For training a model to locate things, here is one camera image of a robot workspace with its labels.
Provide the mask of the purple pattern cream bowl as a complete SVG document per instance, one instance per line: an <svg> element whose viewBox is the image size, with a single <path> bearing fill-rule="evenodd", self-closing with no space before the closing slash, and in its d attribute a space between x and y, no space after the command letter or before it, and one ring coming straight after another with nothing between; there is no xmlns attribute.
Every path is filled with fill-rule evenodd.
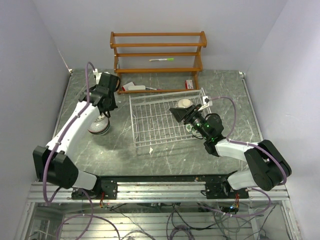
<svg viewBox="0 0 320 240"><path fill-rule="evenodd" d="M176 107L177 108L189 108L190 106L193 105L193 102L190 99L184 98L184 99L180 99L177 103L176 103Z"/></svg>

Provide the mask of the green leaf pattern bowl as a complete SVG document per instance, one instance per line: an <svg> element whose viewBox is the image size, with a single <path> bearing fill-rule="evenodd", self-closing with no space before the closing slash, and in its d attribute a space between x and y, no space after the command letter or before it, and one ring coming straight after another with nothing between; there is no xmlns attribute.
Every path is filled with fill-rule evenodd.
<svg viewBox="0 0 320 240"><path fill-rule="evenodd" d="M197 133L198 133L198 131L193 127L193 125L192 124L186 124L185 125L185 128L186 128L186 130L189 132L189 133L191 133L191 134L194 134L194 135L196 135Z"/></svg>

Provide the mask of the white wire dish rack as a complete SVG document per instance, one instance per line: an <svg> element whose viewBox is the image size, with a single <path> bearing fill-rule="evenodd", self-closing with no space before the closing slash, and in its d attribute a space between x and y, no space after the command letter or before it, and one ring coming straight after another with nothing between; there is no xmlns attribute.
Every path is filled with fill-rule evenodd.
<svg viewBox="0 0 320 240"><path fill-rule="evenodd" d="M181 99L190 99L194 105L203 103L205 90L181 91L129 98L133 143L136 148L191 140L197 134L189 133L186 125L177 122L169 111Z"/></svg>

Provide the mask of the blue dotted bowl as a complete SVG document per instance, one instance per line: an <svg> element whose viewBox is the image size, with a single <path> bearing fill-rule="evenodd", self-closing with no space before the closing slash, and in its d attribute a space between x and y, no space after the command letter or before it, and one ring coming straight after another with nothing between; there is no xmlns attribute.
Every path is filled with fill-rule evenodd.
<svg viewBox="0 0 320 240"><path fill-rule="evenodd" d="M97 118L88 128L88 132L93 135L103 135L108 131L110 125L109 118Z"/></svg>

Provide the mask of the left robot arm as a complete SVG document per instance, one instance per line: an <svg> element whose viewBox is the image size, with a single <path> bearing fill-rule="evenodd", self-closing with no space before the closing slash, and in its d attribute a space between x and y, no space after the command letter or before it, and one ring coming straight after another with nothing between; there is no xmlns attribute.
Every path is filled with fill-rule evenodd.
<svg viewBox="0 0 320 240"><path fill-rule="evenodd" d="M101 181L95 174L79 170L72 158L80 139L94 121L117 108L115 92L121 81L108 72L99 73L97 78L97 84L80 95L72 115L58 134L45 147L37 146L32 153L39 180L64 189L82 188L91 199L101 195Z"/></svg>

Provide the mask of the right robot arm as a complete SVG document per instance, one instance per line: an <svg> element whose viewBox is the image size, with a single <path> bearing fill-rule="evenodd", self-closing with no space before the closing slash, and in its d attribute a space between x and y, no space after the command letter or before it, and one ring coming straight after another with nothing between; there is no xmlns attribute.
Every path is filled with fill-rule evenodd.
<svg viewBox="0 0 320 240"><path fill-rule="evenodd" d="M271 141L265 139L250 143L227 139L222 135L224 126L220 116L209 113L204 117L200 108L198 104L187 108L170 108L169 111L178 123L190 124L200 133L208 154L241 160L249 167L248 170L235 171L226 177L226 182L220 186L224 197L231 198L243 188L259 187L270 191L286 183L292 169Z"/></svg>

